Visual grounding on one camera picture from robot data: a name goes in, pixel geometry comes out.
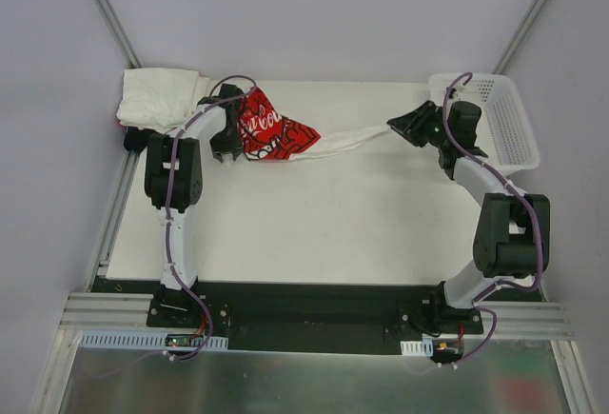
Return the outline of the white t shirt red print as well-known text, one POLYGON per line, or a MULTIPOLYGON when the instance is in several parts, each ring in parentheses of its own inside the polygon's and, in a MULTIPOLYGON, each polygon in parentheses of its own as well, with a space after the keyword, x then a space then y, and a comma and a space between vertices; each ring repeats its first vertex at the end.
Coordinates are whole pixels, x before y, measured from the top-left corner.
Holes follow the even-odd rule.
POLYGON ((255 88, 238 106, 236 128, 243 155, 250 162, 320 159, 348 152, 389 132, 387 126, 372 126, 333 133, 282 115, 260 88, 255 88))

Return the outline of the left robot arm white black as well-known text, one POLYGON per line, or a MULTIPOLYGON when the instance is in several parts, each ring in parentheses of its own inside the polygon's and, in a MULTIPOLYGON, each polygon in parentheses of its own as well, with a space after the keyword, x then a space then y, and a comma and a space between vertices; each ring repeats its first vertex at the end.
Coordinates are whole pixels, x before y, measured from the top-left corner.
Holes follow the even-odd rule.
POLYGON ((162 227, 163 293, 184 291, 197 281, 193 216, 204 192, 202 157, 208 153, 221 162, 243 152, 237 129, 243 101, 242 90, 223 83, 182 127, 148 138, 144 190, 162 227))

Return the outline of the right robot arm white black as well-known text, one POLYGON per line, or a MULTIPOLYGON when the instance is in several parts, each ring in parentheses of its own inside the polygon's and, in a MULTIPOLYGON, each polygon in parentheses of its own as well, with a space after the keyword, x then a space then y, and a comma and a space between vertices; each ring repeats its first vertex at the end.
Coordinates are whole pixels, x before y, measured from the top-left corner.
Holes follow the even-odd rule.
POLYGON ((428 321, 450 332, 470 309, 503 288, 533 292, 549 264, 550 202, 513 185, 477 146, 479 106, 457 101, 439 107, 431 101, 387 121, 414 147, 438 150, 446 176, 465 188, 480 206, 472 261, 439 285, 442 301, 428 308, 428 321))

